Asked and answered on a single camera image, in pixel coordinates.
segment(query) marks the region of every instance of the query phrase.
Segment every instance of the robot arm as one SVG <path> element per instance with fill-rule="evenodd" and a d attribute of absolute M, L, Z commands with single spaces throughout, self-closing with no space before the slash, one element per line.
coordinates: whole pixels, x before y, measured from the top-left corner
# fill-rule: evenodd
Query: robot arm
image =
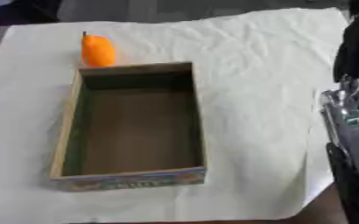
<path fill-rule="evenodd" d="M 350 4 L 353 20 L 343 35 L 334 63 L 341 87 L 321 97 L 332 143 L 327 154 L 349 223 L 359 224 L 359 1 Z"/>

